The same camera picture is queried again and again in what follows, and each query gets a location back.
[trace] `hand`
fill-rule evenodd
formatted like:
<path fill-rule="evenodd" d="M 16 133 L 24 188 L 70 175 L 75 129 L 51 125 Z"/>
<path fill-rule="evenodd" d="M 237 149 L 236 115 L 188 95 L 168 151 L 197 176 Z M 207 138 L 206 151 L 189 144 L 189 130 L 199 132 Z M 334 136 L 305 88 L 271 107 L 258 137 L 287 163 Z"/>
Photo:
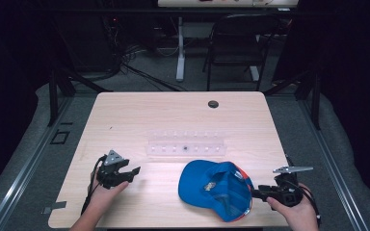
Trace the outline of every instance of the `hand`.
<path fill-rule="evenodd" d="M 115 186 L 114 188 L 107 190 L 104 187 L 98 185 L 97 172 L 94 176 L 94 181 L 92 183 L 92 199 L 88 206 L 95 207 L 97 210 L 104 214 L 110 205 L 113 203 L 114 197 L 121 193 L 125 188 L 127 188 L 128 182 L 124 181 L 121 184 Z"/>
<path fill-rule="evenodd" d="M 128 182 L 124 181 L 116 187 L 107 190 L 98 185 L 96 174 L 92 183 L 92 188 L 88 189 L 93 191 L 91 201 L 86 208 L 86 211 L 79 219 L 77 219 L 70 230 L 94 230 L 98 221 L 113 203 L 114 197 L 125 190 L 128 186 Z"/>
<path fill-rule="evenodd" d="M 308 189 L 308 187 L 303 184 L 299 185 Z M 288 225 L 294 231 L 318 230 L 316 214 L 307 197 L 303 196 L 302 201 L 291 208 L 281 204 L 270 196 L 267 197 L 266 200 L 273 209 L 281 213 L 286 218 Z"/>

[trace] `gray carpet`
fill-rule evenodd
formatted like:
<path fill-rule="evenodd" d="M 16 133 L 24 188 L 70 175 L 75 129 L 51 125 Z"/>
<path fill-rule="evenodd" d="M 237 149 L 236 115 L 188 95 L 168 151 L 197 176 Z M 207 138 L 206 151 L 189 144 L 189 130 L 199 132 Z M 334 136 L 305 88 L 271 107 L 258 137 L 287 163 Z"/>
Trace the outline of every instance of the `gray carpet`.
<path fill-rule="evenodd" d="M 276 41 L 272 44 L 272 48 L 261 90 L 272 86 L 271 76 L 282 43 Z M 158 53 L 138 52 L 129 65 L 189 91 L 205 90 L 206 75 L 201 72 L 204 51 L 205 49 L 200 48 L 198 41 L 193 41 L 187 47 L 185 80 L 182 83 L 174 80 L 177 54 L 165 57 Z M 248 72 L 243 72 L 243 69 L 217 67 L 213 70 L 213 90 L 252 90 L 254 87 L 254 84 L 248 83 L 250 75 Z M 114 91 L 159 90 L 143 77 L 125 72 L 126 69 L 123 68 L 118 75 L 96 83 Z M 34 120 L 0 177 L 0 205 L 16 176 L 22 171 L 29 158 L 36 153 L 39 146 L 42 146 L 41 159 L 38 160 L 33 177 L 27 182 L 26 189 L 14 203 L 13 209 L 10 209 L 8 218 L 4 219 L 4 223 L 0 226 L 3 230 L 51 230 L 47 225 L 49 215 L 43 215 L 41 211 L 56 201 L 66 176 L 66 170 L 95 100 L 95 93 L 92 90 L 79 83 L 73 84 L 77 89 L 75 97 L 68 100 L 59 94 L 61 104 L 68 106 L 53 128 L 54 131 L 68 132 L 64 144 L 50 143 L 54 135 L 53 131 L 50 133 L 46 127 L 49 121 L 48 87 L 44 86 L 37 92 L 40 104 Z M 321 230 L 355 230 L 343 206 L 342 198 L 338 193 L 339 189 L 334 185 L 326 169 L 323 150 L 314 135 L 312 125 L 306 119 L 307 103 L 295 100 L 292 95 L 294 89 L 295 87 L 292 86 L 278 95 L 267 97 L 284 151 L 296 166 L 314 167 L 312 171 L 299 173 L 298 177 L 299 181 L 308 185 L 316 196 L 322 215 Z M 354 197 L 365 226 L 370 230 L 370 191 L 364 186 L 354 168 L 353 153 L 348 138 L 325 97 L 321 100 L 320 123 L 321 134 Z M 48 143 L 40 143 L 46 134 L 51 135 Z M 264 230 L 283 231 L 289 228 L 265 228 Z"/>

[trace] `dark background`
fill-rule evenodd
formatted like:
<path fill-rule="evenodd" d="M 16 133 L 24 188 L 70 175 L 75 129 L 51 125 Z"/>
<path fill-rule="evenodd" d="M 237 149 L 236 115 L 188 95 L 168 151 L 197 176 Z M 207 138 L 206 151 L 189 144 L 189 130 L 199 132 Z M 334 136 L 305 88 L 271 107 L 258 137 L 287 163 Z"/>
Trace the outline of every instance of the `dark background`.
<path fill-rule="evenodd" d="M 119 68 L 113 55 L 116 52 L 100 29 L 103 21 L 98 17 L 81 24 L 76 18 L 56 17 L 56 23 L 63 23 L 56 28 L 50 18 L 24 14 L 20 6 L 25 7 L 28 2 L 32 1 L 0 1 L 0 173 L 34 115 L 36 89 L 48 82 L 56 64 L 98 71 Z M 156 1 L 117 2 L 121 7 L 156 7 Z M 332 11 L 339 15 L 322 20 L 294 20 L 274 80 L 293 78 L 316 64 L 322 93 L 347 132 L 355 165 L 370 188 L 370 1 L 303 0 L 299 10 Z M 157 36 L 152 27 L 163 25 L 164 20 L 151 19 L 133 16 L 121 20 L 127 33 L 152 49 Z M 90 47 L 96 47 L 90 56 L 76 56 L 83 60 L 73 57 L 72 52 Z"/>

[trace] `black cable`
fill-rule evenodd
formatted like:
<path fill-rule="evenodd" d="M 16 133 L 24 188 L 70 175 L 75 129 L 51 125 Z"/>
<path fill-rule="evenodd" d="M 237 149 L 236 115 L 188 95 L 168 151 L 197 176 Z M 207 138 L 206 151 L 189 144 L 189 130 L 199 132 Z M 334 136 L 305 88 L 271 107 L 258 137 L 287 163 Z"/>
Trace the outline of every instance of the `black cable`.
<path fill-rule="evenodd" d="M 186 89 L 182 88 L 179 85 L 175 85 L 175 84 L 169 83 L 167 81 L 164 81 L 164 80 L 155 78 L 155 77 L 153 77 L 153 76 L 151 76 L 149 74 L 146 74 L 146 73 L 144 73 L 144 72 L 142 72 L 142 71 L 140 71 L 140 70 L 138 70 L 138 69 L 136 69 L 136 68 L 134 68 L 134 67 L 132 67 L 132 66 L 130 66 L 128 64 L 122 64 L 122 65 L 124 67 L 126 67 L 129 71 L 131 71 L 132 73 L 137 74 L 137 75 L 140 75 L 140 76 L 142 76 L 142 77 L 144 77 L 144 78 L 146 78 L 148 80 L 154 81 L 155 83 L 160 84 L 160 85 L 162 85 L 162 86 L 164 86 L 164 87 L 166 87 L 166 88 L 168 88 L 170 90 L 173 90 L 173 91 L 185 90 L 185 91 L 187 91 Z"/>
<path fill-rule="evenodd" d="M 318 210 L 318 207 L 317 207 L 317 204 L 315 203 L 315 198 L 314 198 L 314 195 L 311 193 L 311 191 L 303 186 L 300 186 L 300 189 L 302 190 L 302 193 L 303 195 L 305 195 L 305 197 L 307 197 L 307 199 L 310 201 L 313 209 L 314 209 L 314 212 L 315 212 L 315 216 L 317 218 L 317 225 L 318 227 L 320 227 L 321 225 L 321 215 L 320 215 L 320 212 Z"/>
<path fill-rule="evenodd" d="M 294 166 L 294 163 L 293 161 L 291 160 L 290 156 L 286 153 L 284 153 L 284 156 L 286 157 L 286 160 L 287 160 L 287 163 L 289 166 L 293 167 Z M 294 172 L 294 177 L 297 179 L 297 172 Z"/>
<path fill-rule="evenodd" d="M 92 190 L 93 188 L 93 183 L 94 183 L 94 177 L 95 177 L 95 173 L 97 172 L 97 166 L 98 166 L 98 163 L 100 162 L 104 162 L 104 160 L 106 160 L 107 156 L 104 155 L 102 157 L 100 157 L 97 162 L 95 163 L 94 165 L 94 169 L 92 170 L 92 177 L 90 179 L 90 184 L 89 184 L 89 188 L 88 188 L 88 192 L 87 192 L 87 196 L 86 196 L 86 200 L 84 201 L 84 204 L 83 204 L 83 208 L 82 208 L 82 212 L 80 215 L 83 215 L 83 213 L 86 211 L 87 209 L 87 206 L 89 206 L 90 204 L 90 200 L 92 199 L 92 195 L 95 191 L 95 189 L 97 189 L 99 183 L 95 186 L 95 188 Z"/>
<path fill-rule="evenodd" d="M 152 86 L 154 86 L 155 88 L 157 88 L 159 91 L 162 91 L 162 89 L 158 88 L 158 86 L 156 86 L 154 83 L 152 83 L 149 79 L 145 78 L 147 82 L 149 82 Z"/>

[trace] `blue cap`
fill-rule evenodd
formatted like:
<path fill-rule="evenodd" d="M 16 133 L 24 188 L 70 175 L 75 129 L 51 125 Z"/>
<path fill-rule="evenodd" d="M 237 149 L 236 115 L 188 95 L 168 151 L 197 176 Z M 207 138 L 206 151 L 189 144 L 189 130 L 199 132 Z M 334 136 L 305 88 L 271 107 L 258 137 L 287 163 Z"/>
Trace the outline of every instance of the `blue cap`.
<path fill-rule="evenodd" d="M 251 210 L 250 177 L 232 162 L 195 160 L 182 171 L 179 197 L 188 204 L 214 210 L 225 222 Z"/>

